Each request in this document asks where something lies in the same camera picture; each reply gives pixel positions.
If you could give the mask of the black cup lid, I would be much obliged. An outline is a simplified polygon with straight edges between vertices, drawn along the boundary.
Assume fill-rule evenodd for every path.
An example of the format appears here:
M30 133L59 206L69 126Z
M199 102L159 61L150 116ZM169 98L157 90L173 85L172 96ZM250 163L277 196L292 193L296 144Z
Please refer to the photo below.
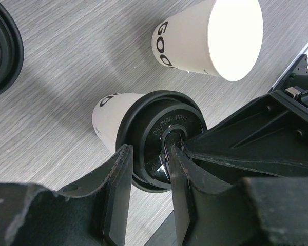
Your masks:
M171 189L167 137L179 143L206 131L198 105L177 91L154 91L131 104L118 128L115 148L133 146L132 184L150 193Z

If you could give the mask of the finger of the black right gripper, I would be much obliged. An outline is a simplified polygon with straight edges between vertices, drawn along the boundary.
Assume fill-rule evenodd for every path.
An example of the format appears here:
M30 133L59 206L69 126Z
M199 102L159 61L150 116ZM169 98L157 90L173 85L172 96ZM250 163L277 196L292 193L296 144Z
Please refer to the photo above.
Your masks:
M204 169L308 177L308 91L260 96L188 140L185 152Z

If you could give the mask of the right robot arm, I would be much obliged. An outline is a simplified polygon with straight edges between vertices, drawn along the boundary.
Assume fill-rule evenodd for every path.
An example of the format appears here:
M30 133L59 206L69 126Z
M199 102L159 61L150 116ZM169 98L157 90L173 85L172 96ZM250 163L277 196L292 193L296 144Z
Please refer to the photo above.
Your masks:
M186 155L229 179L308 177L307 66L301 55L268 93L187 141Z

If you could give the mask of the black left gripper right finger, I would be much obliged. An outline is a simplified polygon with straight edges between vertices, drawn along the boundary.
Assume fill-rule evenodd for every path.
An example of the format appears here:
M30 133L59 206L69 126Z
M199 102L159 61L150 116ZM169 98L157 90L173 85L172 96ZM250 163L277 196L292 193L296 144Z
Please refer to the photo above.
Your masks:
M308 177L228 184L170 149L178 245L308 245Z

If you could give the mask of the white paper cup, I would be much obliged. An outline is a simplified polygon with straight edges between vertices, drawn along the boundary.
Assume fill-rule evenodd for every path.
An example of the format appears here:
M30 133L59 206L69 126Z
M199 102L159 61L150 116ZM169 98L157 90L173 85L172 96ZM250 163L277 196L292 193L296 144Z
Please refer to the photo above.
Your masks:
M202 1L157 25L151 48L163 66L239 81L254 67L262 40L258 0Z
M92 113L92 125L96 135L114 153L118 130L129 108L144 94L115 93L102 98Z

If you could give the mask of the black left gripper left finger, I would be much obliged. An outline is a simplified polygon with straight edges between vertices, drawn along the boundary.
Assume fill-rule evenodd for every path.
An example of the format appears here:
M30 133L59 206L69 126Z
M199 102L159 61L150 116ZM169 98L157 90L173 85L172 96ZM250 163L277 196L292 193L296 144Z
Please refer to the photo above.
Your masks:
M132 146L58 191L0 183L0 245L124 245Z

